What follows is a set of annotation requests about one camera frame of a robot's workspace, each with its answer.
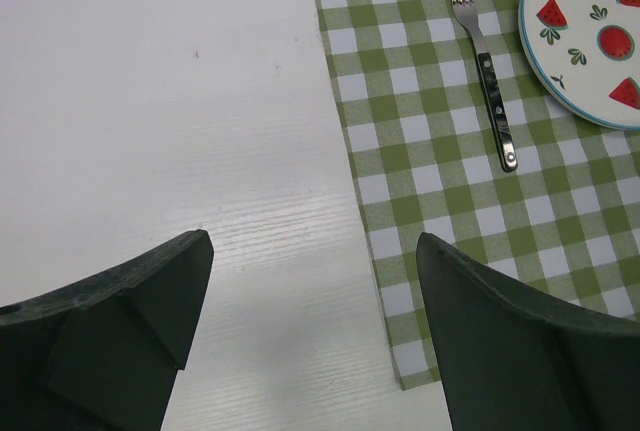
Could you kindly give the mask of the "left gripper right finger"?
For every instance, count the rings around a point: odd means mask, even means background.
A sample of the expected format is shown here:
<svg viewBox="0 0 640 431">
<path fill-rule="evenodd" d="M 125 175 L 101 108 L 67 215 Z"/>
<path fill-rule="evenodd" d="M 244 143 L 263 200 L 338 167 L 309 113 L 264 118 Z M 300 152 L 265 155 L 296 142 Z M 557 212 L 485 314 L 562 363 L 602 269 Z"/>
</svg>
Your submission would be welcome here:
<svg viewBox="0 0 640 431">
<path fill-rule="evenodd" d="M 639 325 L 506 276 L 430 233 L 420 288 L 456 430 L 636 430 Z"/>
</svg>

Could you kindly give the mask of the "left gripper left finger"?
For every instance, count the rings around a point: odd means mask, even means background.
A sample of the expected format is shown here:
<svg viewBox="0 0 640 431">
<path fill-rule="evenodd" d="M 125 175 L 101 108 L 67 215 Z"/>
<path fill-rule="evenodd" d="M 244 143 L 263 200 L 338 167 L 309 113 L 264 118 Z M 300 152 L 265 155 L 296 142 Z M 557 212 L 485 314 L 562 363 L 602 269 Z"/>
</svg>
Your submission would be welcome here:
<svg viewBox="0 0 640 431">
<path fill-rule="evenodd" d="M 1 309 L 4 430 L 158 430 L 186 367 L 214 248 L 185 232 Z"/>
</svg>

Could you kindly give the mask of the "green white checkered tablecloth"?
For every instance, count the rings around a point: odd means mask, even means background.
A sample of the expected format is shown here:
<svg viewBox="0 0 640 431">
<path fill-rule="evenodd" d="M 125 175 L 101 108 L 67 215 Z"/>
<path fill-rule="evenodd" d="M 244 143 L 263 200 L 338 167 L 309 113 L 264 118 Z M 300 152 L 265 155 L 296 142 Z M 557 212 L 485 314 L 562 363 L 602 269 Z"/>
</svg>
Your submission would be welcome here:
<svg viewBox="0 0 640 431">
<path fill-rule="evenodd" d="M 519 167 L 500 167 L 471 42 L 450 0 L 316 0 L 360 215 L 402 389 L 439 379 L 421 233 L 565 301 L 639 315 L 639 137 L 556 103 L 518 0 L 476 0 Z"/>
</svg>

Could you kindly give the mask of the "white plate with strawberries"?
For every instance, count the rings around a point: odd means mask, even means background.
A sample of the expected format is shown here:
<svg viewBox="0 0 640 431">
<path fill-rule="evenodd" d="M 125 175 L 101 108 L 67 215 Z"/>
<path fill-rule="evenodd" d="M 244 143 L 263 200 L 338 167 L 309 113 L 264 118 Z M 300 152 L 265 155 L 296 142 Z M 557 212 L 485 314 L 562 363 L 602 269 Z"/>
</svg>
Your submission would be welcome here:
<svg viewBox="0 0 640 431">
<path fill-rule="evenodd" d="M 613 129 L 639 128 L 639 0 L 520 0 L 536 77 L 565 108 Z"/>
</svg>

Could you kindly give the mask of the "silver fork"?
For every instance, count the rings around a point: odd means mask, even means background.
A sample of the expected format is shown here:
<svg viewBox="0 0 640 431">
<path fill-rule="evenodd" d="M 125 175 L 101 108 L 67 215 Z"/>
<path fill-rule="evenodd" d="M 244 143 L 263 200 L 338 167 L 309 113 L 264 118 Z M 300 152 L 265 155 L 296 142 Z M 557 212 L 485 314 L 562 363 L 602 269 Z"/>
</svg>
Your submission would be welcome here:
<svg viewBox="0 0 640 431">
<path fill-rule="evenodd" d="M 456 20 L 466 30 L 473 44 L 479 79 L 498 150 L 500 165 L 505 172 L 514 172 L 518 167 L 516 150 L 506 117 L 493 58 L 488 51 L 484 35 L 479 26 L 475 0 L 451 1 Z"/>
</svg>

